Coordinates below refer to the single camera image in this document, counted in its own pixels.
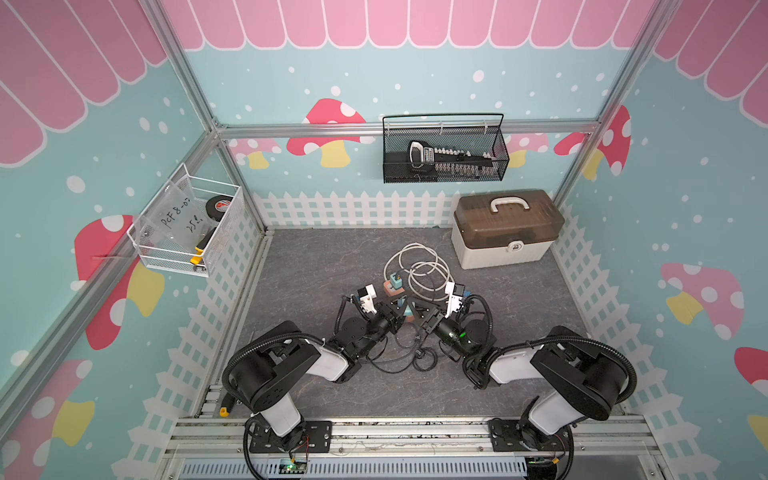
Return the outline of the clear acrylic wall bin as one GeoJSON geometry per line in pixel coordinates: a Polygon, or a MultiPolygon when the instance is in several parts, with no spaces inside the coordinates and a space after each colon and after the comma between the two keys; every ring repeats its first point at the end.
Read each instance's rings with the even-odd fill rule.
{"type": "Polygon", "coordinates": [[[209,278],[221,266],[243,217],[239,186],[192,175],[182,164],[134,218],[127,235],[146,268],[209,278]],[[205,209],[206,201],[216,195],[233,197],[219,223],[205,209]],[[216,231],[203,254],[204,266],[194,268],[190,259],[195,247],[213,227],[216,231]]]}

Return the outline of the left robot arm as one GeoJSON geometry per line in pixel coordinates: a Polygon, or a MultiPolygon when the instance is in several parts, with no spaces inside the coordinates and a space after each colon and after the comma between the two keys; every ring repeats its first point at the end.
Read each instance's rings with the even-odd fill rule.
{"type": "Polygon", "coordinates": [[[303,434],[304,418],[290,390],[307,375],[344,383],[388,335],[406,322],[405,301],[397,297],[378,302],[369,317],[344,321],[330,339],[323,340],[285,321],[238,350],[227,362],[221,382],[227,393],[261,416],[280,439],[303,434]]]}

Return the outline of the black tape roll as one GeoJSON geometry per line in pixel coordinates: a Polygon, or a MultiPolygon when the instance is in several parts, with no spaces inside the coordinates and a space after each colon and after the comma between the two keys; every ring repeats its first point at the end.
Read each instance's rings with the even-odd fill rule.
{"type": "Polygon", "coordinates": [[[216,195],[206,201],[205,209],[207,215],[215,222],[219,223],[232,203],[233,197],[229,195],[216,195]]]}

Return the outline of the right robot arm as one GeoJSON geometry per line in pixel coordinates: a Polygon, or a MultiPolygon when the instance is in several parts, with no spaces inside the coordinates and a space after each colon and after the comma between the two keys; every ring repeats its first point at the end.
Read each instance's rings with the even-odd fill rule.
{"type": "Polygon", "coordinates": [[[635,368],[626,356],[567,327],[556,326],[543,338],[498,348],[487,311],[463,325],[460,320],[471,314],[464,306],[448,316],[428,302],[413,302],[409,309],[416,325],[458,355],[463,374],[475,388],[527,379],[548,383],[549,393],[534,398],[509,433],[499,420],[490,422],[492,435],[510,444],[533,451],[553,438],[563,439],[567,428],[581,420],[604,421],[637,387],[635,368]]]}

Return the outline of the white storage box brown lid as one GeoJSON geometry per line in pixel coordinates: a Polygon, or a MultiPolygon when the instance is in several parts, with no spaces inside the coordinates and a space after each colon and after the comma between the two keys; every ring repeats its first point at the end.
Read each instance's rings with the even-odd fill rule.
{"type": "Polygon", "coordinates": [[[535,262],[558,239],[565,219],[542,190],[459,199],[451,240],[465,270],[535,262]]]}

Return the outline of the socket bit set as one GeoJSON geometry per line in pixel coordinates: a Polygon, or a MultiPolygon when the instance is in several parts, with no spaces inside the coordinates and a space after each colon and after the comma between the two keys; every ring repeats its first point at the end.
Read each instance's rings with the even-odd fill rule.
{"type": "Polygon", "coordinates": [[[469,151],[434,147],[414,140],[407,147],[407,156],[410,170],[420,177],[490,180],[499,175],[498,162],[487,152],[474,156],[469,151]]]}

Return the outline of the yellow black screwdriver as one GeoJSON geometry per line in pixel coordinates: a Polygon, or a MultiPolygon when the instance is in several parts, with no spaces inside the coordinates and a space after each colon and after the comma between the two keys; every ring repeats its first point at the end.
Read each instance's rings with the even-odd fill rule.
{"type": "Polygon", "coordinates": [[[221,418],[229,417],[233,411],[235,403],[236,403],[236,398],[232,396],[230,393],[225,393],[221,398],[219,416],[221,418]]]}

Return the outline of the orange power strip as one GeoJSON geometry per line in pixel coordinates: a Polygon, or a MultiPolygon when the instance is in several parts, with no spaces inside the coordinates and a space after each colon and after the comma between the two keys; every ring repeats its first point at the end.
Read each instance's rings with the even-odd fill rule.
{"type": "Polygon", "coordinates": [[[392,296],[397,296],[397,295],[403,294],[403,293],[405,292],[405,288],[403,287],[403,285],[402,285],[402,288],[401,288],[401,289],[399,289],[399,290],[393,290],[393,289],[390,287],[390,283],[389,283],[389,280],[386,280],[386,281],[383,283],[383,288],[384,288],[384,291],[385,291],[385,293],[386,293],[386,294],[387,294],[389,297],[392,297],[392,296]]]}

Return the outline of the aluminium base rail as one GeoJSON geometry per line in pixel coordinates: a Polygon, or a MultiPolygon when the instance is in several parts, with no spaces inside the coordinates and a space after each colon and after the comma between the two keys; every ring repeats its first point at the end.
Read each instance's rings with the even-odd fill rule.
{"type": "MultiPolygon", "coordinates": [[[[241,419],[191,419],[174,429],[158,479],[247,479],[241,419]]],[[[670,479],[639,416],[584,421],[537,454],[492,434],[485,417],[335,418],[327,452],[297,453],[306,479],[523,479],[538,456],[567,479],[670,479]]]]}

